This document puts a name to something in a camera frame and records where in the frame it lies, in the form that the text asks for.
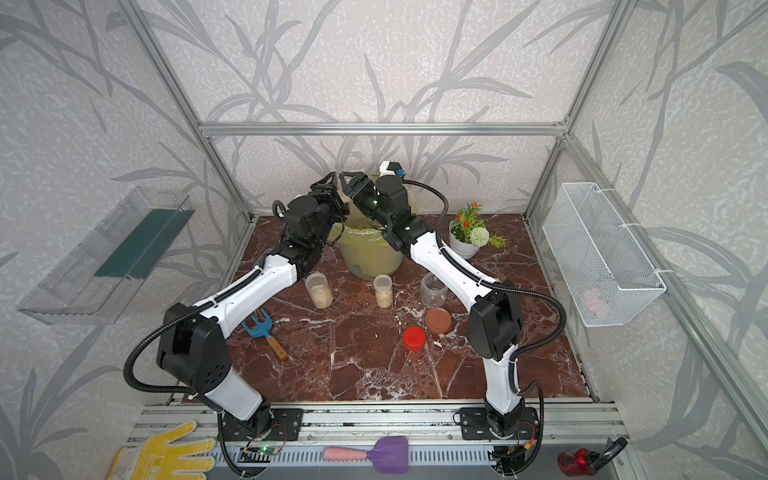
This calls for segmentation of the glass jar with oatmeal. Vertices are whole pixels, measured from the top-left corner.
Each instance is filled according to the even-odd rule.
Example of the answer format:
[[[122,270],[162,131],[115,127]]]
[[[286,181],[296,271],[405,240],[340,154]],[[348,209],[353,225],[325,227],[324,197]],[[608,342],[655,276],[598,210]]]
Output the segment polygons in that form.
[[[324,274],[320,272],[309,274],[305,279],[305,287],[316,308],[326,309],[332,304],[333,292]]]

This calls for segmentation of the small oatmeal jar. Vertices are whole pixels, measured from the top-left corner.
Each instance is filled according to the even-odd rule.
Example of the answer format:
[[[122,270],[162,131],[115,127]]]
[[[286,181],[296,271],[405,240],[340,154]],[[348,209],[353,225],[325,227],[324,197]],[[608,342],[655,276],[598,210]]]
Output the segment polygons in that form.
[[[393,304],[392,279],[386,274],[377,275],[373,280],[376,304],[380,308],[389,308]]]

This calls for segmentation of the brown-lidded oatmeal jar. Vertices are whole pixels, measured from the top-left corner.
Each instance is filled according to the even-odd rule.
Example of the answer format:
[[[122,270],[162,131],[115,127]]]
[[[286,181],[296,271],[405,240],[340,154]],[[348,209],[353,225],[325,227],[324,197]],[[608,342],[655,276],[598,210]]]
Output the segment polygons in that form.
[[[420,298],[429,309],[439,308],[447,299],[448,287],[432,273],[427,273],[421,280]]]

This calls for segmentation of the brown jar lid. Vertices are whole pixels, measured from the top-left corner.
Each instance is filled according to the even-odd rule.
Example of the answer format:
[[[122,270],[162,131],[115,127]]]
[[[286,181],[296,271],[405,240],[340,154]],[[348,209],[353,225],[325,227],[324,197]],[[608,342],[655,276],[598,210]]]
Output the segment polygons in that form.
[[[442,307],[429,309],[424,316],[424,324],[431,333],[436,335],[448,334],[453,329],[452,316]]]

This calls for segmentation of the red jar lid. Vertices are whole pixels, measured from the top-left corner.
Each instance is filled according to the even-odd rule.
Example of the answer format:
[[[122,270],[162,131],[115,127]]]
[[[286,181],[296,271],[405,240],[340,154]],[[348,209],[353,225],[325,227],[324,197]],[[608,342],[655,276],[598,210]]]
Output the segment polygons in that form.
[[[419,326],[410,326],[403,332],[402,344],[408,351],[422,351],[425,347],[426,340],[426,333]]]

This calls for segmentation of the red-lidded oatmeal jar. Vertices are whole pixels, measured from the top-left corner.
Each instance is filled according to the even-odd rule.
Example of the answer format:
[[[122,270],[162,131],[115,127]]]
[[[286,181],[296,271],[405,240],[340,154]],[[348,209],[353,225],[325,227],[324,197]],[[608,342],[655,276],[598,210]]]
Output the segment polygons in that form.
[[[344,204],[352,206],[354,204],[353,198],[350,196],[351,190],[348,185],[345,185],[342,180],[338,181],[338,194],[341,201]]]

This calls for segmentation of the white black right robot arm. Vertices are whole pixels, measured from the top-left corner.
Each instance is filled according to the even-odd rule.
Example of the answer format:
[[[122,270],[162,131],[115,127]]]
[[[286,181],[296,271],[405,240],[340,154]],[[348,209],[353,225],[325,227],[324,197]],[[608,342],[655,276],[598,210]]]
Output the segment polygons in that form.
[[[398,174],[385,174],[373,181],[364,172],[341,173],[340,185],[344,195],[366,218],[383,227],[381,234],[393,249],[427,269],[464,305],[469,314],[466,338],[483,359],[489,429],[498,438],[510,437],[521,422],[525,395],[533,388],[543,389],[537,382],[525,387],[516,384],[517,360],[552,343],[564,332],[567,314],[561,302],[487,276],[449,248],[441,237],[449,202],[437,189]],[[439,227],[432,228],[412,212],[408,185],[427,190],[442,201]],[[519,344],[524,326],[522,296],[540,299],[558,314],[558,324],[552,333],[523,346]]]

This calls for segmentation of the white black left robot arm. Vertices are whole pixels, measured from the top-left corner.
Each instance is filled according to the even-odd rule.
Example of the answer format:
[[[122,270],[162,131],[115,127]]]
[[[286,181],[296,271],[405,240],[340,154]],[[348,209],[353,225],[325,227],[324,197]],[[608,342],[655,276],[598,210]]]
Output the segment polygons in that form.
[[[224,426],[235,426],[251,438],[264,435],[274,417],[269,401],[234,370],[226,340],[262,304],[314,269],[333,226],[349,213],[338,194],[335,173],[288,204],[275,201],[272,210],[283,225],[275,247],[224,290],[192,306],[174,305],[162,326],[129,353],[123,367],[131,388],[193,395],[215,410]],[[154,340],[160,342],[157,365],[179,385],[150,385],[136,378],[135,363]]]

